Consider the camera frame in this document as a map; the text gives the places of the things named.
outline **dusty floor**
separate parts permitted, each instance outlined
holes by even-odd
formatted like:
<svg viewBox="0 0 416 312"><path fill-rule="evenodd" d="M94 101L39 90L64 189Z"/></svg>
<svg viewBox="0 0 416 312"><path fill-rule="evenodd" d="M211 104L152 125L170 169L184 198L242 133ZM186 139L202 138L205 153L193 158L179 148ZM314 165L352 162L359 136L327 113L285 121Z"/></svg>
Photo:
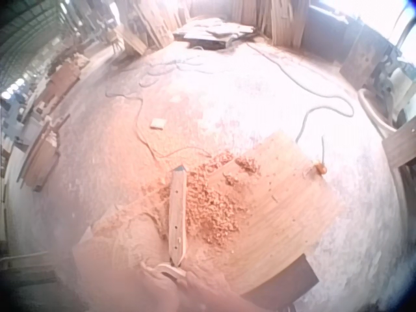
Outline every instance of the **dusty floor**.
<svg viewBox="0 0 416 312"><path fill-rule="evenodd" d="M273 53L288 72L317 92L345 94L343 88L348 89L336 68L263 44L257 47ZM106 89L144 98L140 132L162 154L190 145L211 153L244 151L278 129L295 138L312 107L326 104L349 112L341 100L322 99L300 89L245 44L217 53L184 50L175 43L135 61L129 68L137 69L125 72L111 65L114 57L108 52L94 57L91 74L55 111L56 116L70 112L71 118L60 131L62 156L43 191L33 193L20 189L20 184L9 188L11 247L16 254L68 253L86 227L109 207L142 196L149 191L149 181L164 177L174 166L205 159L197 150L187 149L155 162L135 133L140 101L106 97ZM144 66L195 56L200 57L188 61L193 65L178 65L181 70L174 65ZM152 75L142 78L148 70ZM154 76L162 72L169 73ZM141 88L139 81L155 84ZM354 311L377 299L405 237L404 213L381 138L355 93L348 89L348 94L356 111L353 118L315 111L299 141L306 155L319 159L324 135L325 179L346 207L307 254L320 283L296 302L299 311ZM148 129L152 118L167 119L163 132ZM23 155L16 151L12 157L17 165L10 180L15 181Z"/></svg>

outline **wooden stick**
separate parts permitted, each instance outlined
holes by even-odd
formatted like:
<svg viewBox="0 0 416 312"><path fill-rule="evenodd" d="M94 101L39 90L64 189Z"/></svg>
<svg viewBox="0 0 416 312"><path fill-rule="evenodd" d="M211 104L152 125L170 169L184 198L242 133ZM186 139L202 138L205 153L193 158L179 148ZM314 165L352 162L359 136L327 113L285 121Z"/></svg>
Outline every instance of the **wooden stick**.
<svg viewBox="0 0 416 312"><path fill-rule="evenodd" d="M179 266L187 249L185 214L187 204L187 172L184 166L174 169L169 197L169 254Z"/></svg>

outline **ceiling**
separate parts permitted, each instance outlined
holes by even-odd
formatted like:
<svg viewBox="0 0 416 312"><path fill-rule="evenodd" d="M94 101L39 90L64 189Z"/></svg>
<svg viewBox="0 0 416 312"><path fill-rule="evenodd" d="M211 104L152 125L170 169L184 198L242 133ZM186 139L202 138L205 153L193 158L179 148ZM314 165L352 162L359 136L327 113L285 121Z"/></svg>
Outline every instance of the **ceiling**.
<svg viewBox="0 0 416 312"><path fill-rule="evenodd" d="M21 77L61 30L59 0L10 0L0 8L0 90Z"/></svg>

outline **concrete floor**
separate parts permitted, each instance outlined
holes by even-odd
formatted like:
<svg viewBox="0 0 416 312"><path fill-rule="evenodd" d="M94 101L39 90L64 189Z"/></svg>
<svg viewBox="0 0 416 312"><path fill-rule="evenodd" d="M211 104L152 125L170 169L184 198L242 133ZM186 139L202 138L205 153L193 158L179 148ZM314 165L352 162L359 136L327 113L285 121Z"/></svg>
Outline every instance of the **concrete floor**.
<svg viewBox="0 0 416 312"><path fill-rule="evenodd" d="M295 306L298 311L356 311L382 294L406 238L406 214L398 205L381 138L337 68L263 44L257 47L273 52L303 85L323 94L347 93L355 108L353 118L315 111L299 141L306 155L319 159L324 135L325 179L346 209L307 253L320 283ZM341 100L322 99L300 89L276 65L244 44L217 53L184 50L182 44L174 43L136 60L129 68L138 69L125 72L111 64L114 57L109 51L92 59L88 75L54 113L70 112L71 118L60 130L59 164L41 193L13 183L23 155L18 151L12 155L10 163L16 168L10 173L9 229L17 254L68 253L86 227L109 207L142 196L143 186L164 177L177 164L204 160L190 149L155 163L135 136L140 102L108 98L106 89L144 98L140 128L161 153L186 145L212 153L244 151L277 130L295 138L312 107L326 104L349 112ZM201 57L190 62L201 65L182 65L183 71L172 68L158 78L146 76L144 83L158 81L146 89L139 87L148 70L145 62L196 55ZM148 129L152 118L168 120L163 133ZM65 270L61 273L66 280Z"/></svg>

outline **bright window light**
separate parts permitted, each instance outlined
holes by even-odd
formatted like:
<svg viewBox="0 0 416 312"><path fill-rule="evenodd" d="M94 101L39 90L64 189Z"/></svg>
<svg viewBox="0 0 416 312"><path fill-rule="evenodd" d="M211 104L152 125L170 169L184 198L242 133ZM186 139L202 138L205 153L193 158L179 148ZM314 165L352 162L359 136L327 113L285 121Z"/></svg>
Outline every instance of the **bright window light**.
<svg viewBox="0 0 416 312"><path fill-rule="evenodd" d="M62 11L64 11L65 14L68 13L68 11L66 10L66 7L64 6L63 3L60 4L60 8L62 9Z"/></svg>
<svg viewBox="0 0 416 312"><path fill-rule="evenodd" d="M22 78L19 78L18 80L16 80L16 84L18 86L21 86L23 83L25 83L25 81Z"/></svg>
<svg viewBox="0 0 416 312"><path fill-rule="evenodd" d="M110 10L112 12L112 15L114 15L114 18L116 19L117 25L121 24L120 22L120 13L118 12L118 7L116 5L116 3L111 3L110 4Z"/></svg>
<svg viewBox="0 0 416 312"><path fill-rule="evenodd" d="M10 99L10 93L8 93L7 91L4 91L4 92L1 94L1 97L2 97L3 99Z"/></svg>

